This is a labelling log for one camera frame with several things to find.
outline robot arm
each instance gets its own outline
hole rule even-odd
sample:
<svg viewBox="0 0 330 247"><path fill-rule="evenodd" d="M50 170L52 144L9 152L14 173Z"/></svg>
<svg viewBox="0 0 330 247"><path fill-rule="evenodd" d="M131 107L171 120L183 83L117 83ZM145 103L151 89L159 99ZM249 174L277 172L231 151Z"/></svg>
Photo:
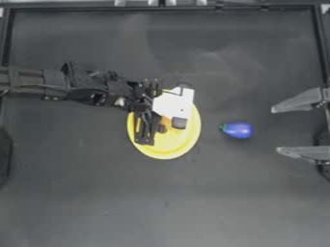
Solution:
<svg viewBox="0 0 330 247"><path fill-rule="evenodd" d="M61 70L0 68L0 92L133 112L135 143L151 146L156 132L165 132L161 117L171 119L173 128L184 129L193 106L193 90L184 86L164 91L160 83L128 81L113 71L84 71L72 62Z"/></svg>

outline metal gripper jaw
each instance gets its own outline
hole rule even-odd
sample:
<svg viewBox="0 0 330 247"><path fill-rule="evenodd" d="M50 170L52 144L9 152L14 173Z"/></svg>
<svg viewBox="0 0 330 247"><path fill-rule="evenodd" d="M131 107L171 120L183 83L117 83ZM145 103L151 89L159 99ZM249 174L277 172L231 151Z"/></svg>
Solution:
<svg viewBox="0 0 330 247"><path fill-rule="evenodd" d="M272 106L272 113L291 112L291 111L310 111L319 108L330 102L328 88L308 89L296 96L292 96L283 102ZM323 135L328 140L328 130L324 129ZM299 158L315 165L330 164L330 142L318 143L319 146L310 147L280 147L276 152L291 158Z"/></svg>

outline black frame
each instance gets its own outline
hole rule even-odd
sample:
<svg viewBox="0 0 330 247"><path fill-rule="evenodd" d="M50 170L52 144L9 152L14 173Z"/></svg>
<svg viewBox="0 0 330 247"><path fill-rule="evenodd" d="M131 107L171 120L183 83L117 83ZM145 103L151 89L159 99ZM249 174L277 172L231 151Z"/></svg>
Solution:
<svg viewBox="0 0 330 247"><path fill-rule="evenodd" d="M156 0L152 6L148 5L148 0L137 2L125 2L125 0L114 0L106 2L74 2L74 3L29 3L29 4L0 4L2 8L2 17L0 19L0 66L6 66L9 64L9 54L10 54L10 39L12 39L12 29L14 23L16 12L179 12L179 11L216 11L216 12L295 12L295 11L310 11L311 12L311 24L314 29L314 40L316 43L318 58L320 64L320 73L323 85L330 86L330 56L328 56L328 42L326 40L324 26L323 26L323 13L322 5L319 4L306 4L306 3L288 3L288 4L229 4L223 2L216 2L216 0L205 0L207 4L203 6L197 5L199 0L176 0L175 6L167 6L169 0ZM324 107L326 121L327 121L327 133L330 130L330 105Z"/></svg>

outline yellow plate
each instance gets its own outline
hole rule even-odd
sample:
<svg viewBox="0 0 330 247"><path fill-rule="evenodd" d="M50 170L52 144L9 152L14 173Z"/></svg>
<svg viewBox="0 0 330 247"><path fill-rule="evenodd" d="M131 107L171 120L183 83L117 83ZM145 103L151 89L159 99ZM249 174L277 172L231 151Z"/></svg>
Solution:
<svg viewBox="0 0 330 247"><path fill-rule="evenodd" d="M167 132L156 133L155 145L140 145L133 142L133 113L128 114L128 138L135 147L149 157L157 159L172 159L183 155L192 148L201 133L201 117L193 105L191 119L183 130L171 127L171 120L161 119Z"/></svg>

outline blue toy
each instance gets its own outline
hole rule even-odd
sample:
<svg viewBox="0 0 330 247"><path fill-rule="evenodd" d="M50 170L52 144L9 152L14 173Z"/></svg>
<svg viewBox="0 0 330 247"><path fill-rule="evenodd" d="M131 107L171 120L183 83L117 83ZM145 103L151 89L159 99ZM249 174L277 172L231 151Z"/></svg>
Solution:
<svg viewBox="0 0 330 247"><path fill-rule="evenodd" d="M221 123L219 129L227 135L237 139L248 139L252 137L252 125L245 122Z"/></svg>

